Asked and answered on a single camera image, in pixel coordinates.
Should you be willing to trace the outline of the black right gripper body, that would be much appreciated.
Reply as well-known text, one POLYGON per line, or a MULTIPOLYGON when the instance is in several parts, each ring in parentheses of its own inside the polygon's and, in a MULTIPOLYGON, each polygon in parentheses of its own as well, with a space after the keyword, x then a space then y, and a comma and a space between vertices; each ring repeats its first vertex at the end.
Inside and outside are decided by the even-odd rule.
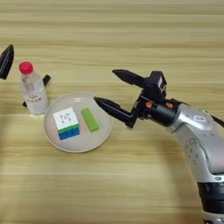
POLYGON ((155 123, 168 127, 174 122, 179 104, 179 101, 173 99, 150 101, 149 99, 139 97, 130 112, 130 119, 126 122, 126 126, 132 129, 137 119, 150 119, 155 123))

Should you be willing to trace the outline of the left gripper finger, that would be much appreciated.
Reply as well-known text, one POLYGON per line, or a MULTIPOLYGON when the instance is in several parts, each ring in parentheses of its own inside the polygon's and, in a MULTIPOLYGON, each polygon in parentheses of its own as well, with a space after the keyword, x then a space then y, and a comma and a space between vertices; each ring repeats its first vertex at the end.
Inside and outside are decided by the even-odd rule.
POLYGON ((6 80, 14 60, 14 47, 9 45, 0 55, 0 79, 6 80))

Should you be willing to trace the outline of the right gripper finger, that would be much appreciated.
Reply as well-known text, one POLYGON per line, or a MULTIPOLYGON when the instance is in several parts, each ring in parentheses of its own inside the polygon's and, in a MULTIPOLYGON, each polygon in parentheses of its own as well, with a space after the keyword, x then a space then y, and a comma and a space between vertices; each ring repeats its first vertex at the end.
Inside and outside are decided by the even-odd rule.
POLYGON ((123 123, 127 123, 131 118, 131 113, 122 109, 119 104, 100 97, 94 97, 94 101, 97 105, 103 109, 106 113, 123 123))
POLYGON ((136 85, 140 88, 144 86, 144 77, 139 76, 124 69, 115 69, 112 71, 120 80, 129 83, 130 85, 136 85))

